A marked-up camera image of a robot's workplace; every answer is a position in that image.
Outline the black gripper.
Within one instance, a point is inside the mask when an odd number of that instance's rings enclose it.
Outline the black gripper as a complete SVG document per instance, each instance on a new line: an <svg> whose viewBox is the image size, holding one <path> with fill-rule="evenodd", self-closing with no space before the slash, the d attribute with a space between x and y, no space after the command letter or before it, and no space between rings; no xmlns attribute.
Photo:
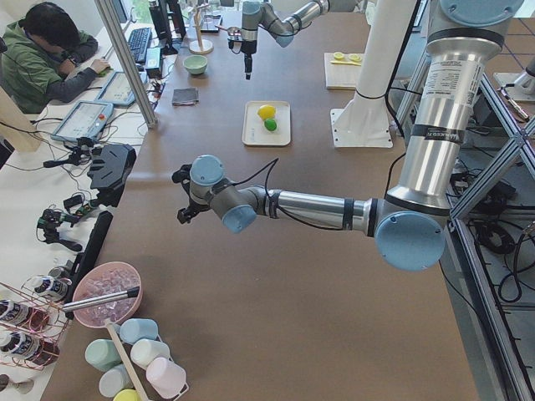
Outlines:
<svg viewBox="0 0 535 401"><path fill-rule="evenodd" d="M182 186L182 189L186 192L189 199L188 207L181 208L177 212L176 218L181 224L189 224L198 214L210 210L207 203L201 203L200 201L194 200L191 195L191 167L192 164L182 165L181 168L175 171L171 176L171 180L175 184L180 184Z"/></svg>
<svg viewBox="0 0 535 401"><path fill-rule="evenodd" d="M227 38L228 47L234 54L244 53L245 78L252 77L252 55L257 52L257 41L248 41L241 36L231 35Z"/></svg>

